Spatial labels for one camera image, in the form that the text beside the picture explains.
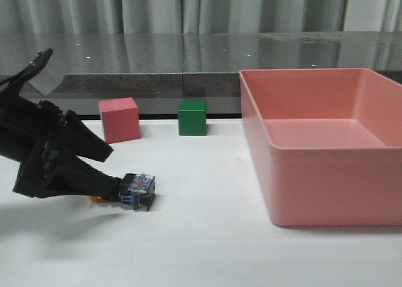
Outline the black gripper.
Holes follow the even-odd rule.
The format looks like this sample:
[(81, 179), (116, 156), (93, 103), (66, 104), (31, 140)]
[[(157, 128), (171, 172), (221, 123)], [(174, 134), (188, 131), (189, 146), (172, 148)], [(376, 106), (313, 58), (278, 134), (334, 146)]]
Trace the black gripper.
[[(50, 175), (50, 143), (62, 111), (51, 102), (35, 104), (20, 96), (24, 84), (37, 76), (53, 55), (40, 51), (22, 71), (1, 81), (1, 156), (19, 163), (13, 192), (27, 197), (48, 198), (83, 195), (116, 198), (120, 178), (92, 167), (80, 170), (56, 167)], [(113, 148), (94, 134), (76, 115), (67, 111), (59, 132), (59, 143), (74, 155), (105, 162)]]

